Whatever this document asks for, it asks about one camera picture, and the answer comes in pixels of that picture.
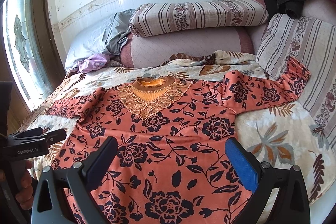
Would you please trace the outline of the person's left hand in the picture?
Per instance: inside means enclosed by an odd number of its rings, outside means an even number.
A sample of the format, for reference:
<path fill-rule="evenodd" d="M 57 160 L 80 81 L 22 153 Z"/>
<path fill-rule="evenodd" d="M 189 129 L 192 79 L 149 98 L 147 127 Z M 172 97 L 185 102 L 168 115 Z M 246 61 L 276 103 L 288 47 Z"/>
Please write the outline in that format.
<path fill-rule="evenodd" d="M 19 202 L 23 210 L 30 210 L 33 206 L 33 179 L 29 173 L 29 169 L 33 167 L 33 164 L 29 160 L 25 160 L 25 172 L 21 177 L 21 191 L 16 194 L 15 198 Z"/>

